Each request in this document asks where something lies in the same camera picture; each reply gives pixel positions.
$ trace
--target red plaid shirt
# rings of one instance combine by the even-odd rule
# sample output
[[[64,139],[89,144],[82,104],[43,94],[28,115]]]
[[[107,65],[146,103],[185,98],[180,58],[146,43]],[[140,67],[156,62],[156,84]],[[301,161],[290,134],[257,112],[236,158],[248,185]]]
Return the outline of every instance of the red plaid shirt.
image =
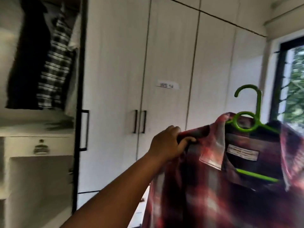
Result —
[[[304,227],[303,137],[279,123],[280,136],[263,128],[241,133],[225,125],[233,116],[180,134],[197,142],[152,181],[143,228]]]

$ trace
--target shirt label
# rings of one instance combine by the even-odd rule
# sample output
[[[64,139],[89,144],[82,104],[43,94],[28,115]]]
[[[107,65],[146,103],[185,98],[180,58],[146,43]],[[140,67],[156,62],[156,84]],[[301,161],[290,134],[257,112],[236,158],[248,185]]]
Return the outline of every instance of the shirt label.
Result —
[[[255,150],[243,149],[234,145],[229,144],[227,148],[227,153],[236,155],[238,157],[250,160],[257,161],[257,157],[259,156],[259,152]]]
[[[157,80],[156,86],[167,88],[167,89],[179,90],[179,84],[176,82],[173,82],[173,81]]]

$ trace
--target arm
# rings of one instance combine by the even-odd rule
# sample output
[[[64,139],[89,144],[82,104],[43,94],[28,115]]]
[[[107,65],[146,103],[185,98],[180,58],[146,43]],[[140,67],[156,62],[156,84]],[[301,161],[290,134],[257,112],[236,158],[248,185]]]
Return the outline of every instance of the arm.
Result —
[[[126,228],[153,177],[167,161],[178,157],[189,140],[177,144],[179,127],[156,135],[149,151],[71,216],[61,228]]]

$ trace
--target plaid shirt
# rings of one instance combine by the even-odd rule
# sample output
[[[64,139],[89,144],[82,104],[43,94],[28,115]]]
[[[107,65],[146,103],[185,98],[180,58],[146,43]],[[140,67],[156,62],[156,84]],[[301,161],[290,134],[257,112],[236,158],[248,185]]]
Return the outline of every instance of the plaid shirt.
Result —
[[[64,21],[64,15],[57,19],[51,39],[51,48],[38,83],[38,106],[41,108],[61,108],[62,89],[70,73],[74,54],[67,49],[72,30]]]
[[[263,128],[242,133],[225,125],[233,116],[180,134],[178,140],[197,142],[152,181],[143,228],[304,227],[303,138],[280,123],[280,136]],[[251,123],[241,118],[243,126]]]

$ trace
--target green foliage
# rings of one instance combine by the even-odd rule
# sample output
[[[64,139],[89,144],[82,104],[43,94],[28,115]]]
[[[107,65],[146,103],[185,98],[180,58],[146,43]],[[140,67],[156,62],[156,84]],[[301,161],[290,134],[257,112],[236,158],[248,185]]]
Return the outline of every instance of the green foliage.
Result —
[[[288,95],[284,121],[304,123],[304,46],[294,49],[291,82],[288,85]]]

